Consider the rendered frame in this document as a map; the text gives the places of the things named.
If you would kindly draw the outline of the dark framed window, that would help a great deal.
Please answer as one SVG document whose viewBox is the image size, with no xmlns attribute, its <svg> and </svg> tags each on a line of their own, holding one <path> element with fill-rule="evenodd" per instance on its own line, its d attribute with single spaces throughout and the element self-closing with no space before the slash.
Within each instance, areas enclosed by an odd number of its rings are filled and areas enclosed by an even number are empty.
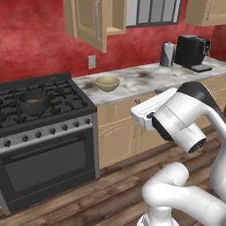
<svg viewBox="0 0 226 226">
<path fill-rule="evenodd" d="M 182 0 L 128 0 L 127 27 L 175 25 Z"/>
</svg>

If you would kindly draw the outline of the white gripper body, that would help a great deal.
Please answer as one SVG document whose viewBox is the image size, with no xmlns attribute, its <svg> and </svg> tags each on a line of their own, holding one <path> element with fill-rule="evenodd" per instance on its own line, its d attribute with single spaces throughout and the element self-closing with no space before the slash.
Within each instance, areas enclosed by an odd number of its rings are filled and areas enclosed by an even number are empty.
<svg viewBox="0 0 226 226">
<path fill-rule="evenodd" d="M 175 93 L 177 89 L 172 87 L 142 103 L 131 108 L 131 115 L 135 121 L 147 130 L 153 130 L 152 115 Z"/>
</svg>

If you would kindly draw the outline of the beige base cabinet door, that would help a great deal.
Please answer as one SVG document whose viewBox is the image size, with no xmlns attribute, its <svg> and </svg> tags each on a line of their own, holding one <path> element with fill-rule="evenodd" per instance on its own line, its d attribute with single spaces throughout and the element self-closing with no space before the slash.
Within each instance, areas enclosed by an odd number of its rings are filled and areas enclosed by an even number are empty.
<svg viewBox="0 0 226 226">
<path fill-rule="evenodd" d="M 139 135 L 139 129 L 137 132 L 137 141 L 136 141 L 136 154 L 141 154 L 150 150 L 152 148 L 158 147 L 162 144 L 165 144 L 164 140 L 156 130 L 147 131 L 143 128 L 143 134 Z"/>
<path fill-rule="evenodd" d="M 98 128 L 101 169 L 135 155 L 134 128 L 135 121 L 131 117 Z"/>
</svg>

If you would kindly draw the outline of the beige wall cabinet door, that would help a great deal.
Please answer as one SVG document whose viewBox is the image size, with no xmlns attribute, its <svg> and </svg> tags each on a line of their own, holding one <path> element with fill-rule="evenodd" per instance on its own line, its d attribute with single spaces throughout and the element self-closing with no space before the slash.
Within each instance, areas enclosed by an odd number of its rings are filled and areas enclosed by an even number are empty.
<svg viewBox="0 0 226 226">
<path fill-rule="evenodd" d="M 107 52 L 107 25 L 104 21 L 104 2 L 101 2 L 101 41 L 96 40 L 94 0 L 63 0 L 66 32 L 103 53 Z"/>
</svg>

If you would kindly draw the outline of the beige base cabinet run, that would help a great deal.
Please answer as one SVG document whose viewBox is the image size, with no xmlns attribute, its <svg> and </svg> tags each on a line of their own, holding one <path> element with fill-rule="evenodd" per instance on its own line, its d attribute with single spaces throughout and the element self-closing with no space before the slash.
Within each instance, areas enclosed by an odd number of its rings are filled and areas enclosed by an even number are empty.
<svg viewBox="0 0 226 226">
<path fill-rule="evenodd" d="M 226 76 L 204 79 L 201 83 L 211 92 L 221 111 L 224 111 L 226 107 Z"/>
</svg>

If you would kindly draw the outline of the black and steel stove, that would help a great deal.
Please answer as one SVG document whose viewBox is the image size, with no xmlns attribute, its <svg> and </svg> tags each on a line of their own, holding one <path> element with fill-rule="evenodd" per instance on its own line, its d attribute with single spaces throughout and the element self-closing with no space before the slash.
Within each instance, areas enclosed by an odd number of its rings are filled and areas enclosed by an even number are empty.
<svg viewBox="0 0 226 226">
<path fill-rule="evenodd" d="M 56 80 L 47 86 L 50 105 L 46 111 L 39 117 L 30 117 L 22 112 L 18 97 L 25 91 L 44 85 L 50 78 Z M 86 118 L 90 118 L 90 124 L 85 122 Z M 78 128 L 73 125 L 75 121 L 79 122 Z M 68 126 L 67 131 L 62 128 L 64 124 Z M 55 128 L 56 133 L 51 134 L 50 128 Z M 97 107 L 72 80 L 71 74 L 65 72 L 0 83 L 0 154 L 89 128 L 93 130 L 96 179 L 100 176 Z M 40 138 L 35 136 L 37 132 L 41 132 Z M 22 140 L 25 135 L 28 136 L 26 142 Z M 11 142 L 9 147 L 4 146 L 6 140 Z"/>
</svg>

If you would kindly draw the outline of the grey paper towel roll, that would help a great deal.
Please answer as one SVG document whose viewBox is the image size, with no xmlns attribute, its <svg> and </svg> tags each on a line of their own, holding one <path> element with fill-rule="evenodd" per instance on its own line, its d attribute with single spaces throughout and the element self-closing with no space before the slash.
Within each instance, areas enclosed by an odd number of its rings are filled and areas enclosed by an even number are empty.
<svg viewBox="0 0 226 226">
<path fill-rule="evenodd" d="M 164 42 L 162 44 L 160 66 L 171 67 L 173 65 L 175 49 L 176 46 L 171 42 Z"/>
</svg>

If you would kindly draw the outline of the black oven door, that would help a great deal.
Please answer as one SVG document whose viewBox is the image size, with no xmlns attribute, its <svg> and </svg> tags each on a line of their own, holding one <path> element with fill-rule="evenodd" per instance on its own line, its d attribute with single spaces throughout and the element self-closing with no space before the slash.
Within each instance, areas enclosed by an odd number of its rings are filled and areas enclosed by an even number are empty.
<svg viewBox="0 0 226 226">
<path fill-rule="evenodd" d="M 25 159 L 10 157 L 36 148 L 45 148 L 72 139 L 83 139 L 83 150 L 69 147 Z M 0 154 L 0 206 L 6 215 L 81 185 L 95 178 L 93 130 L 62 135 L 58 138 Z"/>
</svg>

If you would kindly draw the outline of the white wall outlet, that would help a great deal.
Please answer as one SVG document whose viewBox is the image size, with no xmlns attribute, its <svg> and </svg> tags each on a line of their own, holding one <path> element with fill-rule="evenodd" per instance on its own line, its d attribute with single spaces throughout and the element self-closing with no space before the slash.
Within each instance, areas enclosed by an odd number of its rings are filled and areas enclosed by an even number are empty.
<svg viewBox="0 0 226 226">
<path fill-rule="evenodd" d="M 92 55 L 88 57 L 88 68 L 89 69 L 96 68 L 96 55 Z"/>
</svg>

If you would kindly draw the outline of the dark grey pot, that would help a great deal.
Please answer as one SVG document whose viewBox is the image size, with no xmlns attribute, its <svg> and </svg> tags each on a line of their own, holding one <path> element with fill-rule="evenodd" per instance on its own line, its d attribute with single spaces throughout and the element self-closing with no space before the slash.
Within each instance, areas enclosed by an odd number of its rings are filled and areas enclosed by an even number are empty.
<svg viewBox="0 0 226 226">
<path fill-rule="evenodd" d="M 30 117 L 41 116 L 50 105 L 47 86 L 55 78 L 50 78 L 44 85 L 25 91 L 18 97 L 19 108 Z"/>
</svg>

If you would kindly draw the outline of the beige bowl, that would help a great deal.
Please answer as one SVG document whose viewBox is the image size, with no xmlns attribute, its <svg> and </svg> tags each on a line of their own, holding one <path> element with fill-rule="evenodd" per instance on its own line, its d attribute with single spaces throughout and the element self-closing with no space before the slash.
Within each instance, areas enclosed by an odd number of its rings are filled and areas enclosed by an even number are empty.
<svg viewBox="0 0 226 226">
<path fill-rule="evenodd" d="M 118 87 L 120 79 L 117 76 L 107 75 L 97 78 L 94 83 L 102 91 L 111 92 Z"/>
</svg>

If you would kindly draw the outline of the black coffee machine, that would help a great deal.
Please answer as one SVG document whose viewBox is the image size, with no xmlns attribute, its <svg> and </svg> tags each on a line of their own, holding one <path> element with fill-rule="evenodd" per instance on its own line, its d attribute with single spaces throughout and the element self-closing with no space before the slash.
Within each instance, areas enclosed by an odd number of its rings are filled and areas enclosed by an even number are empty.
<svg viewBox="0 0 226 226">
<path fill-rule="evenodd" d="M 179 35 L 174 63 L 194 72 L 211 71 L 211 66 L 202 63 L 204 57 L 210 53 L 210 45 L 209 39 L 198 35 Z"/>
</svg>

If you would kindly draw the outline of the beige wall cabinet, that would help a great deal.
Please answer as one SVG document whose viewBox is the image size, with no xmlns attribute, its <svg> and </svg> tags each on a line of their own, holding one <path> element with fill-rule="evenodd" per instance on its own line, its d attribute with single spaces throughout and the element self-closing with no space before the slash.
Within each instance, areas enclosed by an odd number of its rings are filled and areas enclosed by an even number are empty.
<svg viewBox="0 0 226 226">
<path fill-rule="evenodd" d="M 185 23 L 191 26 L 226 25 L 226 0 L 188 0 Z"/>
</svg>

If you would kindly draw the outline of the beige wall cabinet body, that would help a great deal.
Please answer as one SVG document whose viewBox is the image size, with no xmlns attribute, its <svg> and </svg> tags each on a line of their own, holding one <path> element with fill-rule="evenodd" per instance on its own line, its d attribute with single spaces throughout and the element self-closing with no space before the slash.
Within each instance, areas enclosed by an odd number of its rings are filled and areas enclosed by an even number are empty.
<svg viewBox="0 0 226 226">
<path fill-rule="evenodd" d="M 124 34 L 127 0 L 107 0 L 107 35 Z"/>
</svg>

